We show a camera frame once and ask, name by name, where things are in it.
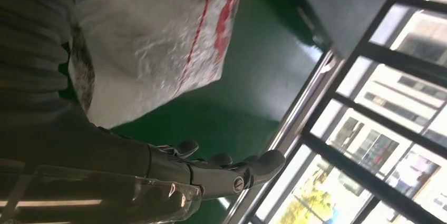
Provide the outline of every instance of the silver screw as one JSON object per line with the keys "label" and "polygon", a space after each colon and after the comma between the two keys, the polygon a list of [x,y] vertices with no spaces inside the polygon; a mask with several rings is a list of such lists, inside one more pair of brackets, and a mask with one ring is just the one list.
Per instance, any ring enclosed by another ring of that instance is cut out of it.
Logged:
{"label": "silver screw", "polygon": [[240,193],[244,189],[244,180],[242,177],[237,177],[233,183],[233,191]]}

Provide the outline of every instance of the fluorescent light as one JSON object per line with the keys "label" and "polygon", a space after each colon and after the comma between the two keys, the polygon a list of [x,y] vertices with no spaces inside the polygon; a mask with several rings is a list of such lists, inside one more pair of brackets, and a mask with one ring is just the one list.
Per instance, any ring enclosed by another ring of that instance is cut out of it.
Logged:
{"label": "fluorescent light", "polygon": [[27,224],[70,224],[71,222],[63,221],[63,222],[42,222],[42,223],[27,223]]}
{"label": "fluorescent light", "polygon": [[[100,204],[102,200],[57,200],[57,201],[20,201],[16,207],[68,207],[91,206]],[[0,207],[5,207],[8,201],[0,201]]]}
{"label": "fluorescent light", "polygon": [[219,202],[222,204],[223,207],[225,207],[225,209],[228,209],[230,207],[230,201],[228,201],[228,199],[218,198],[217,200],[219,200]]}

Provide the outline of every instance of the green floor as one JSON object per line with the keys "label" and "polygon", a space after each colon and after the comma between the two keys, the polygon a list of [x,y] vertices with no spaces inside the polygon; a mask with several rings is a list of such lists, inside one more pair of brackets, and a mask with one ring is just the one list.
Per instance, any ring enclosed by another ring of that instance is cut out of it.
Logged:
{"label": "green floor", "polygon": [[[311,37],[286,0],[241,0],[222,79],[113,131],[152,144],[196,140],[202,158],[258,154],[320,56]],[[75,99],[72,90],[61,95]],[[217,200],[205,201],[183,223],[220,223],[225,215]]]}

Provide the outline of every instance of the tree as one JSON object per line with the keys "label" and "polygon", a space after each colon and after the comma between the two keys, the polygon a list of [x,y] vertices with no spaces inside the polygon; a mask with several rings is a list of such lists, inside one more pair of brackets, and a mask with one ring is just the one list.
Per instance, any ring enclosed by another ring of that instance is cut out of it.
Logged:
{"label": "tree", "polygon": [[289,204],[278,224],[321,223],[315,213],[320,218],[330,218],[332,215],[331,196],[320,189],[326,177],[326,172],[317,170],[301,187],[297,193],[300,197],[295,196],[295,200]]}

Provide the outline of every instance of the red stripe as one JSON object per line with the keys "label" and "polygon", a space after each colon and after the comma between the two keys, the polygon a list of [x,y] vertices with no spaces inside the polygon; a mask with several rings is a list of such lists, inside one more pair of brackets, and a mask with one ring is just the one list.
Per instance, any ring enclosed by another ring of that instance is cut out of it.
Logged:
{"label": "red stripe", "polygon": [[202,31],[203,22],[205,21],[205,17],[207,16],[208,5],[209,5],[209,0],[205,0],[205,6],[203,8],[202,16],[200,16],[199,27],[197,27],[196,35],[194,37],[194,41],[192,42],[191,50],[189,51],[188,58],[186,59],[186,65],[183,69],[180,85],[176,91],[176,95],[180,91],[180,89],[183,87],[184,82],[186,81],[186,74],[188,73],[189,64],[191,63],[192,54],[194,52],[194,48],[196,48],[196,44],[197,44],[197,40],[199,39],[200,31]]}

